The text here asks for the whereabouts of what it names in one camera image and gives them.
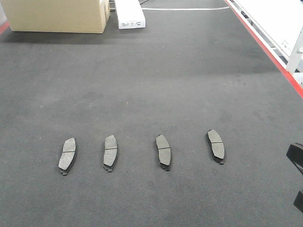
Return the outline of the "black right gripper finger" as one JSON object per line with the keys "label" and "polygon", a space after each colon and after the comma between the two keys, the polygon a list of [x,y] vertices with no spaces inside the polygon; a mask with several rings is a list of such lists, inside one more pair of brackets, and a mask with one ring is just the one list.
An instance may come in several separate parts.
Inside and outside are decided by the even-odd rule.
{"label": "black right gripper finger", "polygon": [[294,206],[299,209],[300,212],[303,212],[303,192],[299,191],[295,200]]}
{"label": "black right gripper finger", "polygon": [[293,143],[289,146],[286,156],[303,173],[303,145]]}

